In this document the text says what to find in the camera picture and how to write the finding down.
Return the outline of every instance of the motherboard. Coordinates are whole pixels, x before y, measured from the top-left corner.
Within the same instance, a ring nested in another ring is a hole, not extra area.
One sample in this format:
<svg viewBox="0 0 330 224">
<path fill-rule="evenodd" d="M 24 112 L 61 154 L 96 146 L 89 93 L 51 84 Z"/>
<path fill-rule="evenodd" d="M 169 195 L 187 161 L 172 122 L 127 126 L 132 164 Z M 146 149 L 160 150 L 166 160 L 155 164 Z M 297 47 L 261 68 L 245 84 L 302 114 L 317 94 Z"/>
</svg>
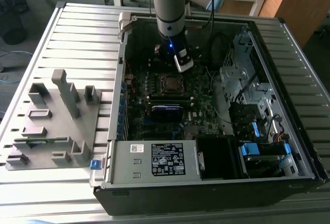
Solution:
<svg viewBox="0 0 330 224">
<path fill-rule="evenodd" d="M 192 140 L 219 134 L 211 89 L 219 71 L 196 63 L 182 74 L 159 47 L 147 55 L 126 61 L 128 139 Z"/>
</svg>

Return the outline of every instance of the power supply label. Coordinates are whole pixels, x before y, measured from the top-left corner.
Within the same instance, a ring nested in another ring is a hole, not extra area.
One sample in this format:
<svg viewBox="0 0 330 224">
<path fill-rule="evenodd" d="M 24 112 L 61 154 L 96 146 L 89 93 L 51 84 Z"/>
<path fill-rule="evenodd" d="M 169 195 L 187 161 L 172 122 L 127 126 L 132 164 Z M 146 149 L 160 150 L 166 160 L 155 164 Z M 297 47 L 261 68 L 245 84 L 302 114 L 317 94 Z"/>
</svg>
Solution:
<svg viewBox="0 0 330 224">
<path fill-rule="evenodd" d="M 151 145 L 152 174 L 154 176 L 185 175 L 184 147 L 182 143 Z"/>
</svg>

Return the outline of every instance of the barcode sticker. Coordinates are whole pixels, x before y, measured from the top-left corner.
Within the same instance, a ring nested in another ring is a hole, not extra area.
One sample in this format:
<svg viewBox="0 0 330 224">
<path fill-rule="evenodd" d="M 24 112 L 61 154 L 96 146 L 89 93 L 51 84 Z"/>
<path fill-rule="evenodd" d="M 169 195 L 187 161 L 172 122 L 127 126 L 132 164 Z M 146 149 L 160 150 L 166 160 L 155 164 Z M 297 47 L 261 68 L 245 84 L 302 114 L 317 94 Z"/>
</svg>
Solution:
<svg viewBox="0 0 330 224">
<path fill-rule="evenodd" d="M 144 151 L 143 144 L 131 144 L 130 145 L 131 153 L 143 153 L 143 151 Z"/>
</svg>

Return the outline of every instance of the aluminum extrusion table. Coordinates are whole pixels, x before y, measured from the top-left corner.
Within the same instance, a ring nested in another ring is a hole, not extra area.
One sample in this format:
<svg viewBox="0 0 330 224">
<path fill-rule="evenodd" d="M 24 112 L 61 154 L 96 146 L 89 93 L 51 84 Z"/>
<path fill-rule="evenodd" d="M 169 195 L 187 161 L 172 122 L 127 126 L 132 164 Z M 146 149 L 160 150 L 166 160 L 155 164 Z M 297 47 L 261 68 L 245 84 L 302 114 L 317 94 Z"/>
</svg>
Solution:
<svg viewBox="0 0 330 224">
<path fill-rule="evenodd" d="M 112 217 L 93 195 L 89 168 L 5 169 L 13 138 L 24 122 L 22 114 L 28 108 L 28 88 L 33 82 L 55 87 L 51 82 L 51 72 L 55 68 L 65 69 L 67 78 L 77 89 L 94 85 L 102 90 L 93 154 L 105 153 L 120 42 L 118 19 L 123 10 L 148 13 L 148 9 L 58 3 L 0 126 L 0 222 L 37 219 L 56 223 L 155 223 L 235 218 L 233 223 L 246 223 L 248 220 L 253 223 L 308 223 L 329 218 L 329 184 L 264 208 Z M 193 15 L 208 17 L 206 13 Z M 330 97 L 286 24 L 277 19 L 249 16 L 219 17 L 243 18 L 257 24 L 308 135 L 329 171 Z"/>
</svg>

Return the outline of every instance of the wooden cabinet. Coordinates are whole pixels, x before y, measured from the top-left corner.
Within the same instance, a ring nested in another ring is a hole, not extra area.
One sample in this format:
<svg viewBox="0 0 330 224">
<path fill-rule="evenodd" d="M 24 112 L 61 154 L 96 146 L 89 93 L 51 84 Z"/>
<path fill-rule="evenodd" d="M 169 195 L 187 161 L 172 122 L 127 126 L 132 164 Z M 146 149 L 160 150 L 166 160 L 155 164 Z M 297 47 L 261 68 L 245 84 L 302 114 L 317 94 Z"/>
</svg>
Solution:
<svg viewBox="0 0 330 224">
<path fill-rule="evenodd" d="M 330 0 L 266 0 L 259 16 L 284 18 L 300 47 L 325 18 Z"/>
</svg>

